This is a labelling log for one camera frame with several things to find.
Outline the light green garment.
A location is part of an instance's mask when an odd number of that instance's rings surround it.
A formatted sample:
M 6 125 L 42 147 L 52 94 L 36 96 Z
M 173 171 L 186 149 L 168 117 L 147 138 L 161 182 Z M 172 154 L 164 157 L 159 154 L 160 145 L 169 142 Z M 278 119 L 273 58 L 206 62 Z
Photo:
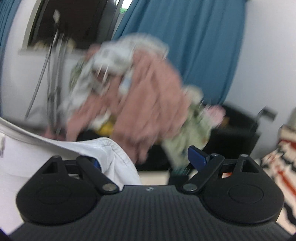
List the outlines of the light green garment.
M 187 166 L 189 146 L 202 150 L 210 139 L 211 131 L 220 126 L 226 116 L 222 106 L 204 104 L 200 88 L 186 85 L 183 90 L 190 100 L 187 119 L 175 137 L 165 139 L 161 144 L 172 169 Z

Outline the pink fluffy blanket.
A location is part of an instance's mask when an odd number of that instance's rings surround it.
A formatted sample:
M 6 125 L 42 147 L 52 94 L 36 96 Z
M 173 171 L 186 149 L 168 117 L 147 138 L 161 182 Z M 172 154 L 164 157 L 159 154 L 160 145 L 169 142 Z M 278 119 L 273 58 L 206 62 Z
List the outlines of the pink fluffy blanket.
M 88 60 L 101 45 L 92 46 Z M 110 138 L 134 163 L 143 163 L 151 146 L 174 137 L 184 124 L 190 105 L 178 72 L 165 59 L 143 49 L 132 58 L 130 76 L 108 78 L 102 94 L 92 91 L 86 101 L 66 120 L 65 135 L 46 130 L 53 140 L 74 142 L 97 118 L 115 118 Z

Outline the striped bed blanket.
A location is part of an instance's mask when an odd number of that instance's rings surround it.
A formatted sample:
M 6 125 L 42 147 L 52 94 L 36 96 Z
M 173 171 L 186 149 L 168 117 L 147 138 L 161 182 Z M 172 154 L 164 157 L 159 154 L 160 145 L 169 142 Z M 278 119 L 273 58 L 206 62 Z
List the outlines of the striped bed blanket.
M 278 223 L 295 234 L 295 130 L 281 126 L 276 149 L 257 162 L 284 194 Z

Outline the grey white garment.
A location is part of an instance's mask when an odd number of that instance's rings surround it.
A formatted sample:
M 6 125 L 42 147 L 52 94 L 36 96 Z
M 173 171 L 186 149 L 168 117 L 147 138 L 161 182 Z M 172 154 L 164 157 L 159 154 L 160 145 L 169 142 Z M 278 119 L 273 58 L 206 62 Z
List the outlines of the grey white garment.
M 160 39 L 146 33 L 133 33 L 115 41 L 101 44 L 99 50 L 88 60 L 80 59 L 72 69 L 69 94 L 61 103 L 58 113 L 68 119 L 79 109 L 92 91 L 102 94 L 107 89 L 108 78 L 132 74 L 133 53 L 143 49 L 165 58 L 169 46 Z

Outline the blue curtain right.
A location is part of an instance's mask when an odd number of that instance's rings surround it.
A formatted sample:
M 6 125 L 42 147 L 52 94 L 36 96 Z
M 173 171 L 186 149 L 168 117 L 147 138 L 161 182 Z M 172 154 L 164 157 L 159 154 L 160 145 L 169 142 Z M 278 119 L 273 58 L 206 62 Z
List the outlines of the blue curtain right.
M 201 88 L 206 101 L 224 102 L 243 40 L 245 1 L 133 1 L 114 39 L 147 33 L 169 46 L 168 59 L 184 84 Z

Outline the blue curtain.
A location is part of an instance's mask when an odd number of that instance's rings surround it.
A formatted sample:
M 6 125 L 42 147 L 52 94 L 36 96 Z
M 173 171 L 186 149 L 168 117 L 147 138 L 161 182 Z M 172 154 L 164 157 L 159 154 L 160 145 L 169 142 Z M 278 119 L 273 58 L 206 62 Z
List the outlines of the blue curtain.
M 20 5 L 21 0 L 1 0 L 1 29 L 0 29 L 0 37 L 1 37 L 1 61 L 4 57 L 5 47 L 8 40 L 9 32 L 11 29 L 11 25 L 15 18 L 16 12 Z
M 133 1 L 114 39 L 147 33 L 169 46 L 168 59 L 184 84 L 201 88 L 206 101 L 224 102 L 243 40 L 245 1 Z

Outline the dark window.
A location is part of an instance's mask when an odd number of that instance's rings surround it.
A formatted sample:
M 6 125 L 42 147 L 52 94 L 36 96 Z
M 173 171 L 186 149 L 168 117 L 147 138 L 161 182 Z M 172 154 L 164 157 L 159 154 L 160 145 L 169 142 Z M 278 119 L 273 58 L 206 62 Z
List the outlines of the dark window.
M 77 49 L 112 38 L 123 1 L 35 1 L 29 18 L 24 48 L 48 45 L 54 34 L 65 34 Z

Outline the blue curtain left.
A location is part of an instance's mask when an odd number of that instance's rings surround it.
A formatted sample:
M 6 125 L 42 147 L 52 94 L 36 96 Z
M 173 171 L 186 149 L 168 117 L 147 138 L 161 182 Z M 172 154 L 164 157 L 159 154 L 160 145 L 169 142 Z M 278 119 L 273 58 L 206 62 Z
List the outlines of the blue curtain left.
M 11 29 L 11 25 L 15 18 L 16 12 L 20 5 L 21 0 L 1 0 L 1 29 L 0 29 L 0 37 L 1 37 L 1 61 L 4 57 L 5 47 L 8 40 L 9 32 Z

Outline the black wall socket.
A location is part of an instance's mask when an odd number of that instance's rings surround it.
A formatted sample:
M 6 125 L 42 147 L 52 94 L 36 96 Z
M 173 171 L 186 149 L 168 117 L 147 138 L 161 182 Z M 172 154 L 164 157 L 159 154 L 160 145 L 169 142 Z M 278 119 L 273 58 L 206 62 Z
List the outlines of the black wall socket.
M 265 106 L 257 114 L 257 119 L 266 118 L 269 121 L 273 122 L 275 120 L 277 114 L 278 113 L 276 111 L 274 111 L 273 109 L 269 108 L 268 106 Z

